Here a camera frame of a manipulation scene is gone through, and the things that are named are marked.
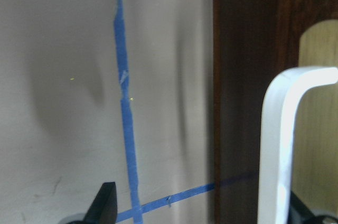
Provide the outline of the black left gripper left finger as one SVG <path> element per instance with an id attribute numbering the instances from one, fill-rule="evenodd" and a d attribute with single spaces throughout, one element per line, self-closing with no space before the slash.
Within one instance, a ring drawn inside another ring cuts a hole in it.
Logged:
<path id="1" fill-rule="evenodd" d="M 89 207 L 84 223 L 116 223 L 117 219 L 117 190 L 115 182 L 102 184 L 95 199 Z"/>

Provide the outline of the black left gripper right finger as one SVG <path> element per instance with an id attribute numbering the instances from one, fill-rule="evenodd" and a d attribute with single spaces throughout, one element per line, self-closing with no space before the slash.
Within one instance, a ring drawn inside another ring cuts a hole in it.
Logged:
<path id="1" fill-rule="evenodd" d="M 337 224 L 337 218 L 327 214 L 315 215 L 302 202 L 302 200 L 291 191 L 289 205 L 289 224 Z"/>

